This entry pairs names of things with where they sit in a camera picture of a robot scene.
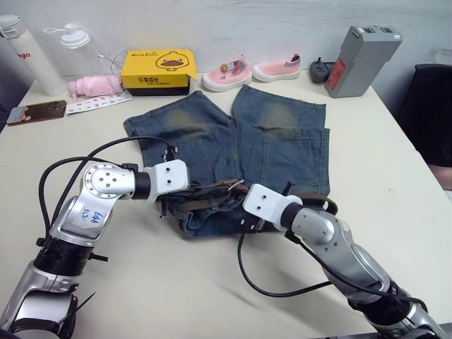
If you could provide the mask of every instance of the white bottle cap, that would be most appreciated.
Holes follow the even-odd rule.
[[[67,23],[64,28],[66,29],[66,34],[61,36],[61,44],[65,48],[79,48],[85,46],[91,40],[89,34],[79,29],[76,23]]]

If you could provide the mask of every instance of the phone case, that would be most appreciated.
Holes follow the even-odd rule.
[[[58,119],[64,116],[66,101],[43,102],[42,104],[14,107],[6,124],[9,126],[30,122]]]

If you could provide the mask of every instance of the robotic arm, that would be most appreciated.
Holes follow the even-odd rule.
[[[407,292],[391,280],[365,249],[354,243],[345,222],[330,213],[304,207],[296,196],[282,196],[259,184],[251,187],[243,207],[246,212],[272,222],[277,229],[288,230],[286,237],[293,242],[302,244],[303,241],[320,262],[326,264],[324,273],[347,297],[349,305],[361,311],[385,338],[446,339],[446,334],[427,310],[409,301]],[[344,276],[354,285],[393,297],[382,297],[353,287],[343,281],[341,277]]]
[[[108,162],[89,167],[81,179],[79,196],[70,199],[43,241],[42,249],[25,269],[0,318],[0,328],[22,338],[70,338],[78,300],[73,295],[88,260],[119,199],[157,197],[189,186],[181,160],[146,167],[118,167]]]

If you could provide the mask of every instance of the child's sneaker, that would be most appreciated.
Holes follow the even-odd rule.
[[[224,92],[251,82],[251,70],[243,56],[203,75],[203,85],[214,92]]]
[[[294,54],[290,61],[254,65],[253,76],[266,83],[275,80],[296,79],[299,76],[299,62],[299,55]]]

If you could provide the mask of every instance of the water bottle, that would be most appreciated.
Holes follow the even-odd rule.
[[[45,56],[31,33],[23,27],[20,16],[0,16],[0,36],[7,39],[18,57],[51,97],[66,92],[66,84]]]

